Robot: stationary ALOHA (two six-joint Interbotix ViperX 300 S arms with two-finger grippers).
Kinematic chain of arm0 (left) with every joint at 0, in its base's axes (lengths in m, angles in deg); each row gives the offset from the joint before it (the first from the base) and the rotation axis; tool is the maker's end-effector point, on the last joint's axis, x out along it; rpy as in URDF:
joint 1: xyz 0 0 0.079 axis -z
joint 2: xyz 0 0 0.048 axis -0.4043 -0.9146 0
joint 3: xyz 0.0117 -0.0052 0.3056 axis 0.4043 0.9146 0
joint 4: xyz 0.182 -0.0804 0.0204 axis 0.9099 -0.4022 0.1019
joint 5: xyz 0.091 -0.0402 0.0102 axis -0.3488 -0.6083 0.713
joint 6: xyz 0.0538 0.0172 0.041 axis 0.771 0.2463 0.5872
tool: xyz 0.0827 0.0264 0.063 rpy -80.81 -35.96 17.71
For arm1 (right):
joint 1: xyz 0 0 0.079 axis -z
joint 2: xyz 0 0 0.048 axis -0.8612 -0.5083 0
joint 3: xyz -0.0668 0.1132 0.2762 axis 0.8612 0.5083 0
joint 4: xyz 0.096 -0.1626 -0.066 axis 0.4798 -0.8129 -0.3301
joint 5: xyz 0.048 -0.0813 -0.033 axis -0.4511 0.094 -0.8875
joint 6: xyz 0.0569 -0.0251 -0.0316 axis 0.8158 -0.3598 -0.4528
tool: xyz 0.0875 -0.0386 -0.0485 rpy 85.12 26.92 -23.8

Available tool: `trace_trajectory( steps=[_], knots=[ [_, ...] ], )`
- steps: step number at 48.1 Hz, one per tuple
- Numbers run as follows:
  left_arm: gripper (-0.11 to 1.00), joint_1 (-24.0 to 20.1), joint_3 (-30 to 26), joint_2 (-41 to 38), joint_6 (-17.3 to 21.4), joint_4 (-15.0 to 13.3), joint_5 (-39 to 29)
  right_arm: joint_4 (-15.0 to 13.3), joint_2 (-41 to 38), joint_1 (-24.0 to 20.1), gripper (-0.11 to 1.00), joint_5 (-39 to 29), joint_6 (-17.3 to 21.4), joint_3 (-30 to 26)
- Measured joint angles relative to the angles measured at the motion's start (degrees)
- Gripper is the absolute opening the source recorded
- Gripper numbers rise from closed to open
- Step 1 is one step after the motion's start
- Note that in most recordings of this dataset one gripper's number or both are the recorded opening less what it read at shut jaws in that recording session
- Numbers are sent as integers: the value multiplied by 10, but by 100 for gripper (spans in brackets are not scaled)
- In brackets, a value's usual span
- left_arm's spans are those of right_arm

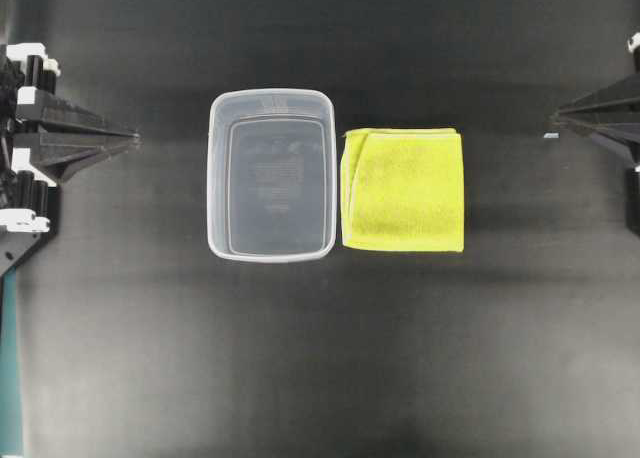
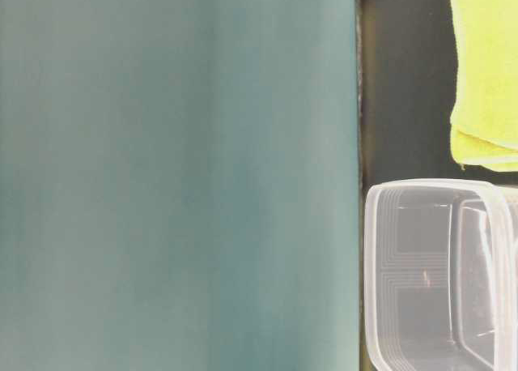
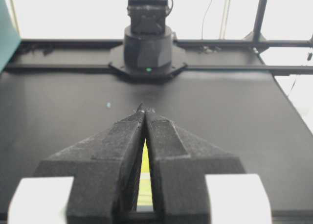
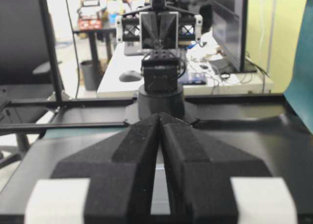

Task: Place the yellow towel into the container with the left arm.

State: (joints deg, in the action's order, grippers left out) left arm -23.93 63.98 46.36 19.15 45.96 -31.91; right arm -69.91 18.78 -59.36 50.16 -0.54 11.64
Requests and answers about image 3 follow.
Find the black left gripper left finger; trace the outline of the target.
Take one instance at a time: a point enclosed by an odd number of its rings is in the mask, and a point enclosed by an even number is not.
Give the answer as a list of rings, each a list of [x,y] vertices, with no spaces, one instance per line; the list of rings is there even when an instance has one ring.
[[[145,111],[114,123],[43,159],[35,177],[73,177],[68,220],[113,220],[135,211],[139,192]]]

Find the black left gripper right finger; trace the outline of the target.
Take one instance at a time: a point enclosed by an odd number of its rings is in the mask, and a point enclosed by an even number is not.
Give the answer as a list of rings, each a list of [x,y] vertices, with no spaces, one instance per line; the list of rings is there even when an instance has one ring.
[[[164,221],[208,221],[205,175],[244,174],[240,158],[153,110],[145,125],[155,212]]]

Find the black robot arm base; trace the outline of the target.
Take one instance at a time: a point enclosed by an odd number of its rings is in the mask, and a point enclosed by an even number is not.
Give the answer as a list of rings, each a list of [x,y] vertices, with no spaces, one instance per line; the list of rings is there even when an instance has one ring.
[[[166,78],[187,66],[186,52],[166,25],[173,0],[128,0],[131,24],[122,45],[110,50],[110,67],[136,78]]]

